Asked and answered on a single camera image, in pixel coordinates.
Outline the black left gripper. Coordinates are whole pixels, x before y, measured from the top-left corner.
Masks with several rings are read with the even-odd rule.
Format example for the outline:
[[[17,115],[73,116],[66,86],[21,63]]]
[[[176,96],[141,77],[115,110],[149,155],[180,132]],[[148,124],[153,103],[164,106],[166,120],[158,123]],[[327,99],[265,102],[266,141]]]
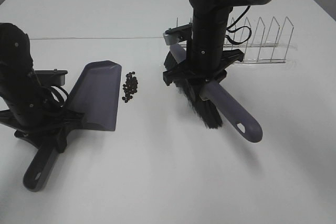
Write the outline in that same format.
[[[1,111],[1,124],[15,130],[14,136],[28,142],[37,149],[47,143],[55,147],[58,153],[63,153],[67,147],[67,135],[75,129],[81,129],[85,121],[83,113],[66,110],[58,117],[34,127],[23,127],[14,118],[10,110]]]

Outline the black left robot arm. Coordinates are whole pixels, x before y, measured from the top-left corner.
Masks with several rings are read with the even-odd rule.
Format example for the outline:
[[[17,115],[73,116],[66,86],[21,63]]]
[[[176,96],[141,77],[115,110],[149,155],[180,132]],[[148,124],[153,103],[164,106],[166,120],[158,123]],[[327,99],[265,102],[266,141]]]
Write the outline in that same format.
[[[1,23],[1,124],[41,147],[44,142],[65,151],[70,128],[81,125],[83,113],[66,108],[68,92],[60,83],[66,70],[33,66],[30,39],[16,25]]]

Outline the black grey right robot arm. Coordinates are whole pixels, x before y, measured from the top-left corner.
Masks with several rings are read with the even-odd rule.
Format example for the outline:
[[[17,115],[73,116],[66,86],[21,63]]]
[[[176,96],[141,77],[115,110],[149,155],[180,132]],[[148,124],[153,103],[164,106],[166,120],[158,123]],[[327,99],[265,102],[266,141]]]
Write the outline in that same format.
[[[271,0],[188,0],[193,8],[190,25],[165,32],[168,45],[187,42],[186,58],[163,73],[166,85],[186,80],[192,85],[205,81],[221,81],[226,68],[234,61],[242,61],[239,50],[224,51],[225,35],[229,31],[228,17],[236,6],[265,5]]]

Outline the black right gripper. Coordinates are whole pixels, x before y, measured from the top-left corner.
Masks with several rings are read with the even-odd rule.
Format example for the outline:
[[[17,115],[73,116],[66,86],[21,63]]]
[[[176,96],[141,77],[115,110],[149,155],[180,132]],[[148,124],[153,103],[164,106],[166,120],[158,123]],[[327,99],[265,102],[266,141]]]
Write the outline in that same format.
[[[235,61],[242,62],[245,55],[240,49],[224,50],[219,59],[219,66],[214,70],[197,69],[187,60],[187,51],[184,48],[171,49],[167,58],[169,56],[170,59],[173,58],[176,61],[176,64],[163,72],[163,81],[167,86],[172,82],[182,80],[191,81],[195,85],[211,80],[221,82],[227,76],[226,68]]]

